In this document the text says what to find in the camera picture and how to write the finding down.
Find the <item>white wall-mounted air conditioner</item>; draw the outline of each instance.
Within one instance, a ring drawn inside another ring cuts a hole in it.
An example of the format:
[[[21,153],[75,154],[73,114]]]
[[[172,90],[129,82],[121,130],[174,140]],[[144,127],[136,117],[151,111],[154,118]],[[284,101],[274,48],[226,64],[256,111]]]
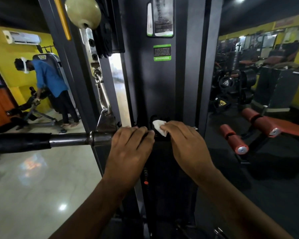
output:
[[[4,36],[8,44],[32,44],[39,45],[41,43],[40,36],[31,33],[21,33],[3,30]]]

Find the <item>yellow bar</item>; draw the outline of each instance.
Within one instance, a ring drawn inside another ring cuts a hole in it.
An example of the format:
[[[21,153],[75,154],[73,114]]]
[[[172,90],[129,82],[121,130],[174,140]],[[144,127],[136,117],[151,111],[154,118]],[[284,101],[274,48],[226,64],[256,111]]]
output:
[[[67,37],[67,40],[70,41],[72,39],[72,37],[71,37],[71,33],[70,33],[70,30],[68,27],[67,20],[64,15],[64,10],[62,8],[61,0],[54,0],[54,2],[56,5],[56,8],[58,10],[59,17],[61,19],[61,23],[62,23],[62,27],[63,27],[64,33],[65,33],[65,36]]]

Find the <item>weight bench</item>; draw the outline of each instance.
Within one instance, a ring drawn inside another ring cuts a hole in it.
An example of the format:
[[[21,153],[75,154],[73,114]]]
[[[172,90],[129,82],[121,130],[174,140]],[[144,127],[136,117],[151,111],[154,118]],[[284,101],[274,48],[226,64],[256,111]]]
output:
[[[227,124],[220,126],[222,136],[227,140],[238,161],[242,164],[249,164],[248,157],[251,154],[256,153],[263,145],[281,133],[291,135],[299,141],[299,125],[297,124],[262,116],[251,108],[244,109],[242,116],[251,123],[245,134],[237,135]],[[252,136],[257,130],[261,131],[261,134],[250,145],[247,145],[244,139]]]
[[[55,118],[50,117],[50,116],[48,116],[44,113],[41,113],[37,110],[37,106],[39,104],[32,104],[32,102],[34,101],[34,99],[37,96],[37,93],[33,87],[30,87],[30,91],[31,91],[31,96],[25,104],[22,104],[22,105],[18,106],[17,108],[13,108],[6,112],[8,116],[15,116],[15,115],[20,116],[20,117],[12,117],[11,118],[12,122],[18,124],[17,130],[20,130],[24,127],[29,127],[31,129],[35,128],[35,127],[52,127],[52,128],[55,128],[59,133],[66,133],[67,130],[64,129],[63,127],[61,127],[62,120],[58,121]],[[41,100],[45,99],[49,95],[51,95],[50,91],[44,91],[41,93],[40,99]],[[50,122],[28,123],[28,119],[34,121],[38,118],[34,114],[42,116],[42,117],[50,120]]]

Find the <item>weight stack cover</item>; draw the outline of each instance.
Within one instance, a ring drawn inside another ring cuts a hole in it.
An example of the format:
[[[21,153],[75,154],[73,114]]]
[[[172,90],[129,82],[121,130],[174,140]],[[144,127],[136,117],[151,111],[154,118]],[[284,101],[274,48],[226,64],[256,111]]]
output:
[[[299,69],[263,67],[252,103],[259,108],[267,105],[271,112],[287,112],[299,86],[299,76],[294,71]]]

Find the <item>white tissue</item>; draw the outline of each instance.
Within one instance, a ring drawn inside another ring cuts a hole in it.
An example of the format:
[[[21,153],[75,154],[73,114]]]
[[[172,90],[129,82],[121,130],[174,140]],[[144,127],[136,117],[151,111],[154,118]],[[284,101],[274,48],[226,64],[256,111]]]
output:
[[[155,120],[153,121],[153,125],[154,125],[154,128],[164,137],[167,136],[167,131],[163,131],[160,126],[161,125],[164,125],[166,123],[166,121],[161,121],[161,120]]]

